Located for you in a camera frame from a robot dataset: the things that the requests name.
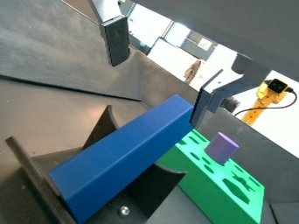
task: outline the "blue rectangular block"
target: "blue rectangular block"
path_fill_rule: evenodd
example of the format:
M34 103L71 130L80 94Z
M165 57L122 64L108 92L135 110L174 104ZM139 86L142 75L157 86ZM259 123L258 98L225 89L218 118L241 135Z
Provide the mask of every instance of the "blue rectangular block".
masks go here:
M193 130L193 105L173 96L50 171L79 223L110 202Z

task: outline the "hole in green board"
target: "hole in green board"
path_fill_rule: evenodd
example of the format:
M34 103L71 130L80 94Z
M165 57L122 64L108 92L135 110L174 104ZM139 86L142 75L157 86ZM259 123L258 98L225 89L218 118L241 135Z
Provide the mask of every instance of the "hole in green board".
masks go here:
M239 177L235 172L233 172L233 173L234 173L234 177L233 178L247 188L249 191L254 192L255 190L249 185L249 182L242 177Z
M179 144L181 144L181 145L186 145L187 143L182 140L182 141L179 142Z
M207 165L205 165L205 168L209 170L209 172L214 173L214 170Z
M190 136L190 139L191 139L197 144L199 144L199 141L197 141L197 139L195 139L193 136Z
M194 130L191 132L205 143L207 142L207 140L202 137L202 135L199 134L199 132L197 130Z
M198 159L201 160L201 158L191 152L191 155Z
M243 172L243 170L235 165L235 167L238 168L238 170L241 171L241 172Z
M230 189L230 191L233 192L233 194L249 204L250 199L247 195L241 191L239 187L233 182L230 182L230 180L227 180L226 178L222 181L225 185L227 186L227 188Z
M206 157L202 157L203 161L206 162L206 164L211 164L211 161L206 158Z
M249 177L249 179L257 184L257 186L261 186L261 184L251 177Z

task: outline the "gray surface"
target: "gray surface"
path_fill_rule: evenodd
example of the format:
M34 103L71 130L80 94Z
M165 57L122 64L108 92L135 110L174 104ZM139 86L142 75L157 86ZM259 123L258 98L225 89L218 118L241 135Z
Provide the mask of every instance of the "gray surface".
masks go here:
M142 102L0 80L2 223L52 223L6 139L15 135L31 156L80 147L107 104L112 104L121 126L147 111ZM263 217L262 223L273 224L271 211L266 210ZM179 188L149 221L157 223L211 224Z
M98 25L59 0L0 0L0 74L142 100L139 53L108 64Z
M201 127L201 133L209 139L218 132L238 143L239 150L233 159L265 185L267 202L298 202L298 158L222 108Z
M135 2L299 81L298 1Z
M279 224L299 223L299 203L278 203L271 207Z

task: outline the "green foam board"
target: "green foam board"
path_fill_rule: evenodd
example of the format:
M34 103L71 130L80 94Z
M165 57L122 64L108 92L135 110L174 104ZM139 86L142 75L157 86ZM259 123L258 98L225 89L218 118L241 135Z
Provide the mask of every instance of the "green foam board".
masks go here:
M218 164L206 154L209 139L193 130L158 160L187 171L179 186L214 224L261 222L265 187L233 159Z

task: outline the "gray metal plate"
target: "gray metal plate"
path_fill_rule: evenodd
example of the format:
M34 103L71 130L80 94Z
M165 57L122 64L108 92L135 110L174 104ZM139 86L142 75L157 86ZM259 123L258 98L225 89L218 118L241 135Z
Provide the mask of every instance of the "gray metal plate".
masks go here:
M59 0L0 0L0 74L142 100L139 53L108 64L99 26Z

